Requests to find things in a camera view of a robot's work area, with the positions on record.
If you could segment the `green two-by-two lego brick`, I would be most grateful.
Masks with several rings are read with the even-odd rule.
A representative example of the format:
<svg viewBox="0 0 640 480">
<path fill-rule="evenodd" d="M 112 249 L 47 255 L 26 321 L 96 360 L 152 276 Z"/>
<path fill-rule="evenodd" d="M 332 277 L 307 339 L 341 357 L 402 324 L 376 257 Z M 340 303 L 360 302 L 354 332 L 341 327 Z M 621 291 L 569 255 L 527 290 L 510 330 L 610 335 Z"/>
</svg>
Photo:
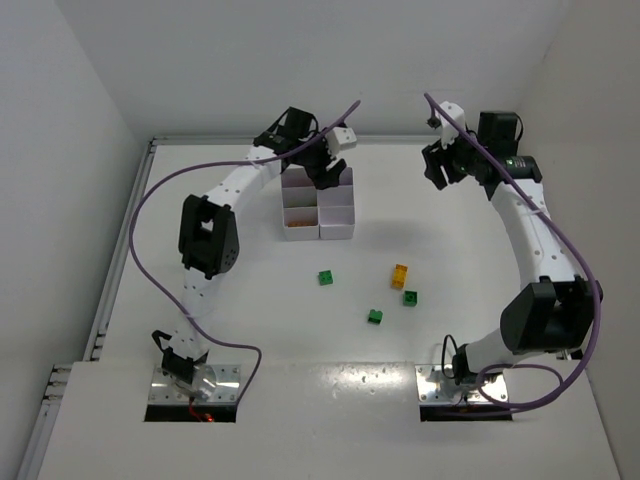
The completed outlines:
<svg viewBox="0 0 640 480">
<path fill-rule="evenodd" d="M 331 270 L 324 270 L 318 273 L 318 281 L 320 286 L 328 286 L 334 283 L 334 277 Z"/>
</svg>

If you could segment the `yellow lego brick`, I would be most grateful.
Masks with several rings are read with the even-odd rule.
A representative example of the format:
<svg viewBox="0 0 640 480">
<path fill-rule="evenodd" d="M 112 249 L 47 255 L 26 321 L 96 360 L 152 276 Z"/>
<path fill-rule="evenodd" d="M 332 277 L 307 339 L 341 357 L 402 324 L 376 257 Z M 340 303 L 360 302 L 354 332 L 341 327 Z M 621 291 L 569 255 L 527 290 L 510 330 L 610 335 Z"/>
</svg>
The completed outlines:
<svg viewBox="0 0 640 480">
<path fill-rule="evenodd" d="M 403 264 L 396 264 L 391 277 L 391 287 L 397 290 L 403 290 L 406 285 L 407 276 L 408 267 Z"/>
</svg>

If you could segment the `dark green lego brick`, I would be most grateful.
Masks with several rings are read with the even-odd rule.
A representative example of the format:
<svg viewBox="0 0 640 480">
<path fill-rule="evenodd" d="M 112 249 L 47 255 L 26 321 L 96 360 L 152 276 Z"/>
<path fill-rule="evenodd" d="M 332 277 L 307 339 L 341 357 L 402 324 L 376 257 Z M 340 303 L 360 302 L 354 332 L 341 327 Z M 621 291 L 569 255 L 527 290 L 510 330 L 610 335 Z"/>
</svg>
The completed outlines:
<svg viewBox="0 0 640 480">
<path fill-rule="evenodd" d="M 368 314 L 367 321 L 371 324 L 379 325 L 383 320 L 383 312 L 371 309 Z"/>
</svg>

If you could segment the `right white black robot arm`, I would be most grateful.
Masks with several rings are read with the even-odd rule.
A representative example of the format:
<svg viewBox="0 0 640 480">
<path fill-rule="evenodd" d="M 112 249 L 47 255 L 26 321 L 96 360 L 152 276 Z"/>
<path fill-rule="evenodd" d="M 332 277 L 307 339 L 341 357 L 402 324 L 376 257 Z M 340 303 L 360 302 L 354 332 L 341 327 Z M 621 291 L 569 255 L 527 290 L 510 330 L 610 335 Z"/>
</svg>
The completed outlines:
<svg viewBox="0 0 640 480">
<path fill-rule="evenodd" d="M 476 131 L 459 133 L 453 124 L 464 121 L 463 110 L 449 102 L 441 106 L 447 113 L 432 112 L 427 121 L 440 137 L 422 151 L 425 176 L 438 189 L 467 177 L 478 182 L 501 218 L 520 276 L 520 291 L 502 311 L 499 327 L 457 347 L 454 381 L 472 382 L 489 365 L 579 350 L 602 289 L 578 271 L 567 245 L 546 222 L 542 173 L 533 157 L 518 153 L 523 133 L 519 115 L 483 112 Z"/>
</svg>

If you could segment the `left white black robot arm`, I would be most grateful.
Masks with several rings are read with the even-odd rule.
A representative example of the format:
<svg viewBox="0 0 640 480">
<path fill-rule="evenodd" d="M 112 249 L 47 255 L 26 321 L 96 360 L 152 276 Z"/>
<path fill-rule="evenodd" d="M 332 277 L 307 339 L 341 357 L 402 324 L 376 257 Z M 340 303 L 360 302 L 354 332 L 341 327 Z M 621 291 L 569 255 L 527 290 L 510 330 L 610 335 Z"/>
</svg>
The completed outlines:
<svg viewBox="0 0 640 480">
<path fill-rule="evenodd" d="M 244 159 L 229 162 L 232 171 L 217 186 L 184 200 L 178 231 L 183 292 L 171 300 L 186 323 L 171 334 L 152 336 L 162 352 L 163 371 L 191 396 L 200 396 L 209 349 L 218 342 L 202 320 L 214 288 L 238 260 L 241 211 L 291 166 L 301 168 L 319 190 L 338 186 L 346 168 L 339 155 L 356 143 L 343 117 L 320 127 L 313 114 L 290 107 L 252 140 Z"/>
</svg>

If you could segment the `left white divided container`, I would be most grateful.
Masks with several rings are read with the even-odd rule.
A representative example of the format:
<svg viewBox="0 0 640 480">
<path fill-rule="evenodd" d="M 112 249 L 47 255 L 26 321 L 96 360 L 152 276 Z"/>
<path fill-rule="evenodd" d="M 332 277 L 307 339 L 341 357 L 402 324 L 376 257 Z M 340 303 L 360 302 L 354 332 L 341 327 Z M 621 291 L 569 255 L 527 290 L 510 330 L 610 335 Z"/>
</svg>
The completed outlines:
<svg viewBox="0 0 640 480">
<path fill-rule="evenodd" d="M 288 241 L 318 240 L 317 190 L 303 168 L 288 168 L 281 176 L 281 198 L 284 236 Z M 287 228 L 294 221 L 317 222 L 316 227 Z"/>
</svg>

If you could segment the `white divided container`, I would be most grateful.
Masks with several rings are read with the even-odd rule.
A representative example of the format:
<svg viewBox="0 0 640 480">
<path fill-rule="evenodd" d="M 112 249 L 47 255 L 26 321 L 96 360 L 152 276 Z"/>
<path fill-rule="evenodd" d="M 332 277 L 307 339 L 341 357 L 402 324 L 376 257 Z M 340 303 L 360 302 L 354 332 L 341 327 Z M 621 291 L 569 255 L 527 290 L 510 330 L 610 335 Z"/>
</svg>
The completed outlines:
<svg viewBox="0 0 640 480">
<path fill-rule="evenodd" d="M 348 240 L 355 230 L 354 175 L 347 167 L 339 184 L 317 191 L 319 235 L 322 240 Z"/>
<path fill-rule="evenodd" d="M 288 168 L 281 176 L 281 198 L 284 236 L 288 241 L 318 240 L 317 190 L 303 168 Z M 317 222 L 316 227 L 287 228 L 294 221 Z"/>
</svg>

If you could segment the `right white divided container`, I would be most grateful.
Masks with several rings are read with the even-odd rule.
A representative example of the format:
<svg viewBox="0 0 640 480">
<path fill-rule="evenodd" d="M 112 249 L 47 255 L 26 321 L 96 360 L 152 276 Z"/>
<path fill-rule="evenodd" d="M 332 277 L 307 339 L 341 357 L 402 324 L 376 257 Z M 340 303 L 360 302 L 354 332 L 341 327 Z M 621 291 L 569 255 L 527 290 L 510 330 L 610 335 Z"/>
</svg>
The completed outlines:
<svg viewBox="0 0 640 480">
<path fill-rule="evenodd" d="M 319 235 L 322 240 L 348 240 L 355 230 L 354 175 L 347 167 L 339 184 L 317 191 Z"/>
</svg>

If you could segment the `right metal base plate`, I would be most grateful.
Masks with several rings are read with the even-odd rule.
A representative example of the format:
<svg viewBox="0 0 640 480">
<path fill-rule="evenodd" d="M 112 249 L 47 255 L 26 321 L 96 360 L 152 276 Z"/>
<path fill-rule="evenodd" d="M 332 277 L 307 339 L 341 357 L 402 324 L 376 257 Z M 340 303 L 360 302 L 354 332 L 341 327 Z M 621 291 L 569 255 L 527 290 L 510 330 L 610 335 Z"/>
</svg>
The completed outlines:
<svg viewBox="0 0 640 480">
<path fill-rule="evenodd" d="M 475 382 L 456 384 L 450 364 L 416 365 L 415 375 L 420 406 L 493 406 Z"/>
</svg>

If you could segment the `metal base plate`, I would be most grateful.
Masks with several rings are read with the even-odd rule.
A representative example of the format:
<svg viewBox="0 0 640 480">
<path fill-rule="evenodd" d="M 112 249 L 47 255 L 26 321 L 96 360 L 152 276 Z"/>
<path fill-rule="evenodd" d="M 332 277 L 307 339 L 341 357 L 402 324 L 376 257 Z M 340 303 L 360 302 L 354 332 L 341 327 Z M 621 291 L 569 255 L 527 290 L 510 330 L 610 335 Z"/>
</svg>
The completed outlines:
<svg viewBox="0 0 640 480">
<path fill-rule="evenodd" d="M 237 365 L 201 364 L 195 367 L 191 382 L 177 377 L 157 366 L 152 375 L 148 404 L 160 406 L 186 406 L 190 399 L 197 405 L 228 406 L 239 396 L 240 367 Z"/>
<path fill-rule="evenodd" d="M 493 406 L 475 382 L 456 384 L 450 364 L 416 365 L 415 375 L 420 406 Z"/>
</svg>

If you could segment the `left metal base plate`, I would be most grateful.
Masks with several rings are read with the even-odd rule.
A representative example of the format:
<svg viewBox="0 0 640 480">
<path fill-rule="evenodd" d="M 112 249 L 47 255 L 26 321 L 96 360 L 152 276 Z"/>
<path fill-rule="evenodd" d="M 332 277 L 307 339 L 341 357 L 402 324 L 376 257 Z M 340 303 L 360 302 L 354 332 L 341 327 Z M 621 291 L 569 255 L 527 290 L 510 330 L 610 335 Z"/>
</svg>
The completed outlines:
<svg viewBox="0 0 640 480">
<path fill-rule="evenodd" d="M 157 366 L 152 375 L 148 404 L 160 406 L 186 406 L 190 399 L 197 405 L 228 406 L 239 396 L 240 367 L 237 365 L 201 364 L 195 367 L 191 382 L 177 377 Z"/>
</svg>

